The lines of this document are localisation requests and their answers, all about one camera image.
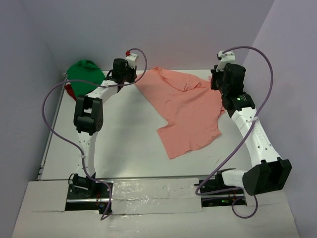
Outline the pink t shirt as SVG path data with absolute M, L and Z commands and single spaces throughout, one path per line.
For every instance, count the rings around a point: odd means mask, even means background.
M 199 150 L 217 139 L 224 114 L 221 94 L 195 75 L 155 67 L 136 82 L 145 99 L 167 125 L 158 128 L 168 158 Z

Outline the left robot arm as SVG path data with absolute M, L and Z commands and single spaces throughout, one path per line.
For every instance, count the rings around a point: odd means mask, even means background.
M 116 94 L 125 82 L 134 82 L 137 77 L 137 57 L 136 54 L 130 54 L 124 59 L 114 59 L 112 70 L 107 75 L 90 60 L 80 60 L 67 71 L 71 81 L 84 80 L 92 83 L 82 86 L 72 83 L 76 98 L 73 122 L 81 149 L 72 184 L 87 198 L 97 192 L 94 154 L 96 138 L 104 123 L 103 103 Z

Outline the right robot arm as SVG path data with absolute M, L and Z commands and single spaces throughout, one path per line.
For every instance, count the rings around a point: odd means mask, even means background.
M 217 173 L 215 188 L 226 194 L 232 187 L 244 189 L 249 195 L 258 195 L 284 188 L 292 165 L 283 160 L 272 146 L 256 115 L 251 96 L 244 91 L 245 68 L 227 63 L 223 69 L 211 69 L 211 89 L 221 93 L 222 105 L 245 138 L 252 167 L 248 171 L 227 169 Z

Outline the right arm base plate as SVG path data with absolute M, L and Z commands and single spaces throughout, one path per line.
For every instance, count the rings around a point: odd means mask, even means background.
M 200 193 L 214 192 L 229 188 L 234 187 L 221 185 L 220 182 L 216 182 L 215 179 L 210 179 L 202 186 Z M 202 207 L 231 206 L 233 202 L 235 202 L 235 205 L 247 205 L 242 189 L 218 192 L 201 197 Z

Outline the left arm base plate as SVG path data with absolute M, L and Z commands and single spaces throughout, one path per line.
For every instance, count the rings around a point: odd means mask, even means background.
M 97 211 L 100 215 L 106 210 L 110 189 L 97 183 L 94 191 L 74 187 L 69 184 L 65 211 Z

